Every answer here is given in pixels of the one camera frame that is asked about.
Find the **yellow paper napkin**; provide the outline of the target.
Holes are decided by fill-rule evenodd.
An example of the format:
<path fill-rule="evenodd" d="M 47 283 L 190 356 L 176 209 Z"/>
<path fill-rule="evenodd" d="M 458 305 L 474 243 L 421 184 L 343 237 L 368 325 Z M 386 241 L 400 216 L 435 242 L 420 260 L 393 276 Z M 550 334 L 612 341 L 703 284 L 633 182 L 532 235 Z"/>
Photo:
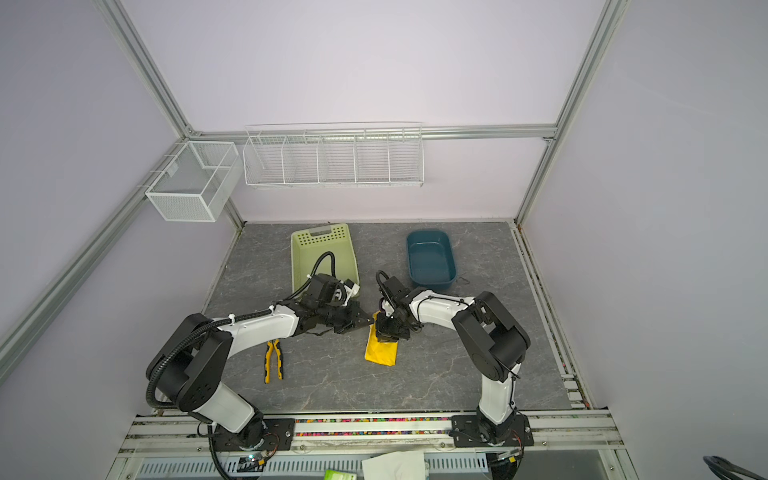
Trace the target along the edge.
<path fill-rule="evenodd" d="M 383 317 L 383 311 L 379 311 L 373 314 L 374 323 L 369 328 L 364 359 L 370 363 L 393 367 L 396 365 L 398 343 L 379 341 L 376 335 L 377 321 Z"/>

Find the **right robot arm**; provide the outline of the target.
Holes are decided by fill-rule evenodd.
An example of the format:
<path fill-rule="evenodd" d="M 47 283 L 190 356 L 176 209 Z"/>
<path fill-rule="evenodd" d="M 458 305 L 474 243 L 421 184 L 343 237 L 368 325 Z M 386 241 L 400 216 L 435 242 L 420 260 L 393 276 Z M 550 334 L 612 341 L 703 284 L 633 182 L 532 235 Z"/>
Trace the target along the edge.
<path fill-rule="evenodd" d="M 454 331 L 481 374 L 481 397 L 473 415 L 451 418 L 450 435 L 458 447 L 513 446 L 534 443 L 530 422 L 514 401 L 515 382 L 531 346 L 528 333 L 491 292 L 474 297 L 407 288 L 379 270 L 382 295 L 375 335 L 382 343 L 408 340 L 427 324 Z"/>

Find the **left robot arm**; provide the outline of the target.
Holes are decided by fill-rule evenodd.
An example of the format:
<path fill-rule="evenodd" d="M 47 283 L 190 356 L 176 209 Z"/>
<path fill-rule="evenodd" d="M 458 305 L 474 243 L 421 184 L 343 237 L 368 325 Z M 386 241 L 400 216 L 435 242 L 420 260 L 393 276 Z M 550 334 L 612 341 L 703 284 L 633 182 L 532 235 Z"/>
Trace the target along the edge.
<path fill-rule="evenodd" d="M 335 254 L 326 251 L 296 291 L 264 310 L 220 319 L 187 316 L 147 367 L 146 403 L 223 430 L 240 449 L 261 447 L 270 435 L 263 413 L 223 383 L 226 364 L 244 350 L 312 333 L 319 325 L 336 334 L 372 325 L 373 316 L 356 300 L 360 286 L 335 273 Z"/>

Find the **yellow black pliers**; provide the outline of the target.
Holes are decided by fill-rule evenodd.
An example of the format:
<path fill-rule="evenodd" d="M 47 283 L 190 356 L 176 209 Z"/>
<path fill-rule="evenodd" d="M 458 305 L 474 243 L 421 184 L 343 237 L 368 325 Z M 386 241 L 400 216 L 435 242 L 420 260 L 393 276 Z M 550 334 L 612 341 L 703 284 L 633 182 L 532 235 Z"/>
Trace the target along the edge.
<path fill-rule="evenodd" d="M 270 384 L 274 378 L 284 379 L 283 352 L 279 339 L 267 342 L 264 356 L 264 383 Z"/>

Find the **teal plastic tray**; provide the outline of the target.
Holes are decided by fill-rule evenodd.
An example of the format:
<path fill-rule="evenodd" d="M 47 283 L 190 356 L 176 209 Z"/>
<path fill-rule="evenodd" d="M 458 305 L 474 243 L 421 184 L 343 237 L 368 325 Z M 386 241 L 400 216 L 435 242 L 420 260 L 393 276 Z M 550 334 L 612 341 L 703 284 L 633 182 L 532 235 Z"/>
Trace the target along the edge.
<path fill-rule="evenodd" d="M 409 276 L 416 286 L 448 290 L 457 278 L 449 236 L 437 229 L 416 230 L 407 236 Z"/>

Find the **white paper sheet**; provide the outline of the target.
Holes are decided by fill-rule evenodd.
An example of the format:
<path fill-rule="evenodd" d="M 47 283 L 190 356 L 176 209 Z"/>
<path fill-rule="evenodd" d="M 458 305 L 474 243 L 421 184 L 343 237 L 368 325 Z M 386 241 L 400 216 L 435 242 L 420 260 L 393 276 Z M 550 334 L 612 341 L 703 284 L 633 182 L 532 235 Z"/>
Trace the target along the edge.
<path fill-rule="evenodd" d="M 393 452 L 362 462 L 365 480 L 426 480 L 427 464 L 422 452 Z"/>

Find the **green small object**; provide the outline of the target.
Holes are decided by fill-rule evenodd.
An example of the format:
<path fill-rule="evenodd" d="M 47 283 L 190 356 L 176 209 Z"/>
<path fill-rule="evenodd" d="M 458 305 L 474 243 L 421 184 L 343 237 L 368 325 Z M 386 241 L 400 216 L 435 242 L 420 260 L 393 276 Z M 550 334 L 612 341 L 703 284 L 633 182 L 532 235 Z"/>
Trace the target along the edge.
<path fill-rule="evenodd" d="M 323 477 L 324 480 L 357 480 L 357 475 L 350 472 L 336 470 L 327 470 Z"/>

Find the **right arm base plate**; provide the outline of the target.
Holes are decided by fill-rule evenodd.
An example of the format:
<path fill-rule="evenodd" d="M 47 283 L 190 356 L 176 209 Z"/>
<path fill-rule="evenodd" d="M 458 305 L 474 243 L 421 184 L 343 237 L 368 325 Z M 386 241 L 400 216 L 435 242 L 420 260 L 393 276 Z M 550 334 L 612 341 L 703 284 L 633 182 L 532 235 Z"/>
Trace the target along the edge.
<path fill-rule="evenodd" d="M 449 435 L 459 448 L 529 447 L 535 443 L 529 419 L 519 411 L 513 412 L 501 424 L 494 424 L 480 412 L 454 415 Z"/>

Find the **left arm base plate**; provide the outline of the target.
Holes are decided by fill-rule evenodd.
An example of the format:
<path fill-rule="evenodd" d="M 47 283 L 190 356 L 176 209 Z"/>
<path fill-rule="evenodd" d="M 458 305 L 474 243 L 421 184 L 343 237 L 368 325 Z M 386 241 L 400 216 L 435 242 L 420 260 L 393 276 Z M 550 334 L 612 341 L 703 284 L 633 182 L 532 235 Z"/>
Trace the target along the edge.
<path fill-rule="evenodd" d="M 231 433 L 221 426 L 214 430 L 216 451 L 287 451 L 294 439 L 296 421 L 291 417 L 266 418 L 240 433 Z"/>

